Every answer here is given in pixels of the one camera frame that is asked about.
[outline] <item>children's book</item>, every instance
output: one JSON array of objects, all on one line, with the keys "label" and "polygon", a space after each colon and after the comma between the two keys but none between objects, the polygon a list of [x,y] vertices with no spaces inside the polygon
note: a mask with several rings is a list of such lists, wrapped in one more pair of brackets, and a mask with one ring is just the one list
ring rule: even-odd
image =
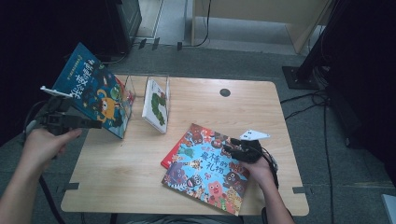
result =
[{"label": "children's book", "polygon": [[192,124],[176,144],[162,183],[203,203],[238,216],[249,172],[223,146],[227,135]]},{"label": "children's book", "polygon": [[169,82],[166,81],[166,91],[153,78],[148,77],[143,105],[142,118],[161,133],[166,133],[168,124]]},{"label": "children's book", "polygon": [[83,44],[78,43],[52,89],[70,94],[73,107],[123,138],[134,92],[119,81]]}]

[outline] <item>background desk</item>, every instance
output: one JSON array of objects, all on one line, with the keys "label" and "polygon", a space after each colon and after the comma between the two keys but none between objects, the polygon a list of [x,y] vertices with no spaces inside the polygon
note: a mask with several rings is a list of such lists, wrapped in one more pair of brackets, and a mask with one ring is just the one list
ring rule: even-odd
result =
[{"label": "background desk", "polygon": [[[133,117],[125,139],[107,130],[89,131],[62,201],[66,212],[224,214],[163,186],[161,160],[191,123],[238,137],[247,129],[271,134],[261,143],[279,165],[279,192],[295,216],[308,214],[305,194],[294,194],[302,181],[291,147],[276,86],[265,81],[171,77],[171,105],[166,134],[141,118],[145,77],[132,77],[136,90]],[[229,97],[219,94],[231,91]],[[240,215],[259,215],[265,201],[249,179]]]},{"label": "background desk", "polygon": [[[331,2],[332,0],[213,0],[210,18],[286,23],[294,49],[300,53],[320,21],[329,16]],[[207,17],[208,6],[209,0],[193,0],[192,45],[195,39],[195,17]]]}]

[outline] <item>person's right arm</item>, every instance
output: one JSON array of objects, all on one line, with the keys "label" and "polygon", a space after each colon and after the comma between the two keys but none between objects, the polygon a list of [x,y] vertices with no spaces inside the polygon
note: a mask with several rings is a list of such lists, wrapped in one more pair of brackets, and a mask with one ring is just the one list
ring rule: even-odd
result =
[{"label": "person's right arm", "polygon": [[256,180],[262,189],[265,199],[267,220],[270,224],[294,223],[288,209],[276,188],[273,175],[268,162],[261,157],[255,163],[242,162],[242,165],[250,171],[250,175]]}]

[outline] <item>wooden table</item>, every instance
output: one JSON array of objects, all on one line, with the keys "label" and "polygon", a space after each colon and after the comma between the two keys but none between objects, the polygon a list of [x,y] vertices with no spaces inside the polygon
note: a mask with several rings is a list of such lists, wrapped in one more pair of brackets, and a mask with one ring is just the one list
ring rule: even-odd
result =
[{"label": "wooden table", "polygon": [[[170,77],[168,130],[161,134],[141,118],[146,77],[131,78],[136,99],[125,138],[89,131],[70,180],[79,189],[66,191],[65,212],[224,214],[161,183],[161,160],[196,123],[236,138],[247,129],[271,134],[261,143],[278,162],[279,192],[294,216],[308,214],[305,194],[292,190],[302,181],[274,83]],[[253,179],[245,195],[240,215],[260,215],[265,201]]]},{"label": "wooden table", "polygon": [[[192,45],[195,18],[207,17],[209,1],[192,1]],[[326,24],[322,20],[329,18],[331,3],[332,0],[213,0],[210,18],[285,23],[295,51],[300,53],[317,26]]]}]

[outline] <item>dark blue book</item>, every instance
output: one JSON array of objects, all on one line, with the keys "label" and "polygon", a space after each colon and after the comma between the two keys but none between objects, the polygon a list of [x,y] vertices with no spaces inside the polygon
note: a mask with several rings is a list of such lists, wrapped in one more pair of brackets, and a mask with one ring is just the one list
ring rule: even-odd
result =
[{"label": "dark blue book", "polygon": [[84,45],[78,43],[52,89],[70,94],[73,107],[123,138],[134,94]]}]

